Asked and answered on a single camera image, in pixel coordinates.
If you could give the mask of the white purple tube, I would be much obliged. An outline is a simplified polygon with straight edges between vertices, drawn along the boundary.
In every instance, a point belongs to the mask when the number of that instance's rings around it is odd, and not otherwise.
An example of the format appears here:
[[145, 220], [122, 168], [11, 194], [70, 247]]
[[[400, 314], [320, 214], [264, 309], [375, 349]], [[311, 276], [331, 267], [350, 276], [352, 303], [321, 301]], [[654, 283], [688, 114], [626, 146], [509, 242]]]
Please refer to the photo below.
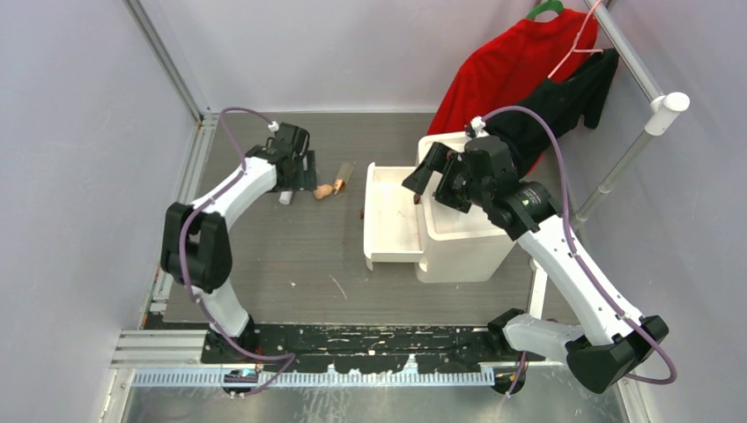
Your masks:
[[281, 203], [282, 205], [290, 205], [292, 203], [293, 196], [294, 196], [293, 191], [290, 191], [290, 190], [282, 191], [279, 195], [278, 202]]

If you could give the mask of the white drawer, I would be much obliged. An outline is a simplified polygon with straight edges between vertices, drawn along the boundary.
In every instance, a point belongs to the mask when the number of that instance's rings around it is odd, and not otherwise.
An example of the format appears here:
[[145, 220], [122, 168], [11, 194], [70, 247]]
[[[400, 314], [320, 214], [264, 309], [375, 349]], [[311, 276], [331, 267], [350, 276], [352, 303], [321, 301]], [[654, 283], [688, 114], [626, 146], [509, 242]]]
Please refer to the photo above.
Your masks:
[[368, 270], [377, 263], [417, 263], [424, 254], [414, 193], [403, 186], [414, 167], [366, 170], [363, 252]]

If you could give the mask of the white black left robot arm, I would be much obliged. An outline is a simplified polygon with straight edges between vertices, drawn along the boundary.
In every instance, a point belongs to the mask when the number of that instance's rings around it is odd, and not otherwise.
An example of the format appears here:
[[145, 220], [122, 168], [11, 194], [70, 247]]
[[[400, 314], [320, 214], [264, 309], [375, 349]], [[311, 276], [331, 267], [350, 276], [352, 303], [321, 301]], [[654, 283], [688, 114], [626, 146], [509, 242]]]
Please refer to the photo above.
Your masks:
[[255, 356], [255, 323], [241, 306], [230, 274], [229, 232], [262, 195], [315, 189], [314, 151], [307, 130], [272, 123], [271, 136], [240, 155], [239, 165], [215, 188], [189, 204], [166, 210], [160, 267], [188, 289], [223, 340], [222, 351], [237, 364]]

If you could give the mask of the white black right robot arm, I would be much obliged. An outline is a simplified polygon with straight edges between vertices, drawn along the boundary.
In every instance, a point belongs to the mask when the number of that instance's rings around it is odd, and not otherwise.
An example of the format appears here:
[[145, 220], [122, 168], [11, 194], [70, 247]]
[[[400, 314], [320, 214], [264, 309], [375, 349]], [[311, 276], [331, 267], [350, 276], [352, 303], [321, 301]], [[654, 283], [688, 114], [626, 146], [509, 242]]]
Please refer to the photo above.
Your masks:
[[549, 190], [521, 180], [505, 143], [478, 137], [458, 152], [435, 142], [403, 187], [421, 196], [433, 173], [440, 174], [433, 199], [462, 213], [480, 207], [536, 260], [578, 318], [564, 325], [512, 308], [489, 324], [497, 331], [488, 340], [495, 359], [509, 362], [526, 352], [561, 361], [584, 388], [602, 394], [662, 349], [669, 335], [663, 318], [643, 315], [615, 289]]

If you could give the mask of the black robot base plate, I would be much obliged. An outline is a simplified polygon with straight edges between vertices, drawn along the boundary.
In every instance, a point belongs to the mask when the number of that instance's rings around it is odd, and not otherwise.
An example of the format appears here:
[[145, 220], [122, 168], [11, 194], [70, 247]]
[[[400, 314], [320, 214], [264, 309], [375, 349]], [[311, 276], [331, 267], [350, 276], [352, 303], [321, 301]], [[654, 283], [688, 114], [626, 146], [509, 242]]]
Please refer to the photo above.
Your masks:
[[246, 348], [264, 356], [293, 353], [290, 370], [305, 374], [325, 373], [329, 367], [343, 375], [395, 374], [413, 358], [420, 375], [450, 375], [520, 358], [497, 333], [479, 326], [257, 324]]

